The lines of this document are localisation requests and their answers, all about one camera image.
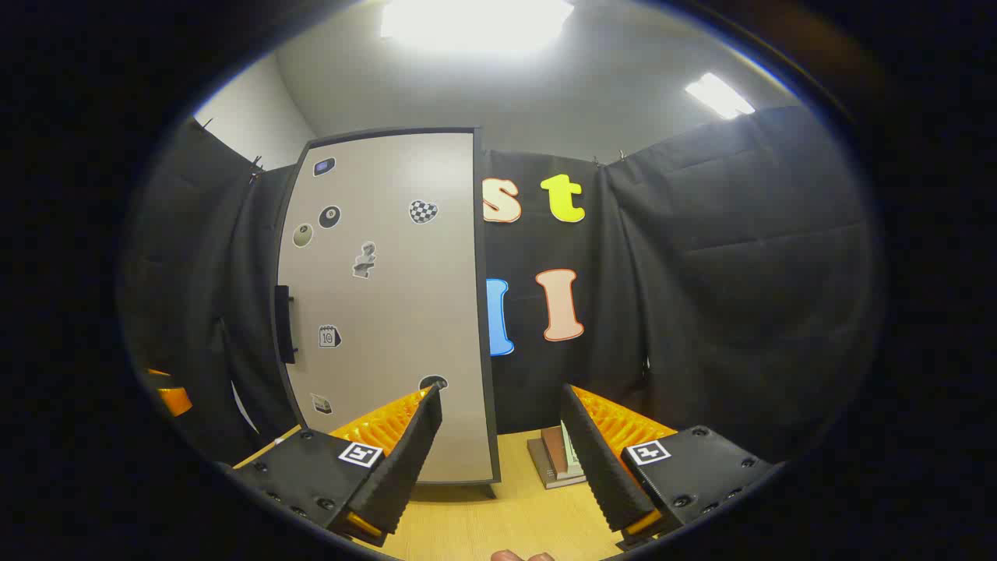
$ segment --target checkered heart sticker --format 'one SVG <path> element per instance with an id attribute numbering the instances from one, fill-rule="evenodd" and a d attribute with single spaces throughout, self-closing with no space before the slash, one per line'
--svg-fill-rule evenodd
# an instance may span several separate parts
<path id="1" fill-rule="evenodd" d="M 440 208 L 433 203 L 427 203 L 419 199 L 415 199 L 409 204 L 409 216 L 412 217 L 412 222 L 416 224 L 429 222 L 436 217 L 439 211 Z"/>

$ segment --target sticker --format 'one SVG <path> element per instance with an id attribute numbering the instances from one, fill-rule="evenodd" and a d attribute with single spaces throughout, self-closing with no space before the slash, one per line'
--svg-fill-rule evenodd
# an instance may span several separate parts
<path id="1" fill-rule="evenodd" d="M 360 247 L 360 255 L 357 256 L 356 263 L 353 265 L 354 277 L 359 279 L 371 277 L 371 269 L 374 268 L 374 260 L 377 258 L 374 255 L 376 250 L 373 242 L 364 242 L 364 245 Z"/>
<path id="2" fill-rule="evenodd" d="M 315 167 L 312 168 L 312 177 L 317 178 L 322 174 L 328 174 L 335 167 L 336 167 L 335 158 L 329 158 L 328 160 L 323 160 L 318 164 L 315 164 Z"/>
<path id="3" fill-rule="evenodd" d="M 374 465 L 377 458 L 381 456 L 382 451 L 383 450 L 377 446 L 368 446 L 367 444 L 361 444 L 360 442 L 351 442 L 350 445 L 343 450 L 343 453 L 339 454 L 339 459 L 355 463 L 357 465 L 362 465 L 364 467 L 370 467 Z"/>
<path id="4" fill-rule="evenodd" d="M 450 385 L 450 383 L 447 381 L 446 378 L 442 376 L 433 375 L 433 376 L 426 376 L 425 378 L 420 380 L 419 389 L 426 389 L 427 387 L 433 385 L 436 382 L 440 382 L 442 384 L 443 387 L 441 387 L 440 389 L 443 389 L 444 387 Z"/>
<path id="5" fill-rule="evenodd" d="M 522 216 L 522 206 L 515 196 L 519 188 L 509 180 L 488 178 L 482 181 L 482 205 L 485 222 L 513 223 Z"/>
<path id="6" fill-rule="evenodd" d="M 426 201 L 421 201 L 415 199 L 409 203 L 409 217 L 412 218 L 412 222 L 416 224 L 425 224 L 432 219 L 434 219 L 437 213 L 440 211 L 440 207 L 437 207 L 433 203 L 427 203 Z"/>
<path id="7" fill-rule="evenodd" d="M 312 396 L 312 407 L 315 407 L 316 411 L 324 415 L 332 414 L 332 404 L 329 403 L 328 399 L 322 397 L 321 395 L 315 395 L 314 393 L 312 393 L 311 396 Z"/>
<path id="8" fill-rule="evenodd" d="M 336 348 L 343 338 L 339 336 L 339 329 L 335 325 L 319 325 L 318 345 L 321 348 Z"/>
<path id="9" fill-rule="evenodd" d="M 486 279 L 485 291 L 489 298 L 489 347 L 492 356 L 503 356 L 515 350 L 515 345 L 505 334 L 505 293 L 508 282 L 502 279 Z"/>
<path id="10" fill-rule="evenodd" d="M 630 457 L 633 458 L 633 461 L 637 462 L 637 465 L 654 463 L 656 461 L 672 457 L 672 455 L 668 453 L 668 450 L 661 445 L 661 442 L 658 442 L 657 440 L 627 446 L 626 449 L 630 452 Z"/>
<path id="11" fill-rule="evenodd" d="M 294 231 L 294 244 L 298 248 L 304 248 L 311 243 L 312 227 L 310 224 L 299 225 Z"/>
<path id="12" fill-rule="evenodd" d="M 585 333 L 585 327 L 574 315 L 574 295 L 571 283 L 578 275 L 571 269 L 551 269 L 536 276 L 547 296 L 547 329 L 543 338 L 550 341 L 568 340 Z"/>
<path id="13" fill-rule="evenodd" d="M 581 222 L 585 209 L 571 203 L 572 195 L 581 195 L 581 185 L 572 183 L 565 174 L 560 174 L 540 182 L 540 188 L 550 194 L 550 213 L 562 222 Z"/>
<path id="14" fill-rule="evenodd" d="M 322 210 L 322 214 L 318 216 L 318 225 L 325 229 L 332 228 L 339 224 L 341 214 L 339 207 L 335 205 L 326 207 Z"/>

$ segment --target ceiling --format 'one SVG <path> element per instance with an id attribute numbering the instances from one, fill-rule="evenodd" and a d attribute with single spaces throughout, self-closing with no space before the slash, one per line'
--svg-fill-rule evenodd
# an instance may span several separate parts
<path id="1" fill-rule="evenodd" d="M 539 52 L 432 53 L 380 37 L 385 2 L 361 2 L 276 53 L 311 129 L 331 136 L 416 126 L 483 128 L 487 149 L 600 162 L 714 121 L 684 88 L 713 72 L 756 109 L 798 102 L 682 19 L 613 0 L 578 0 Z"/>

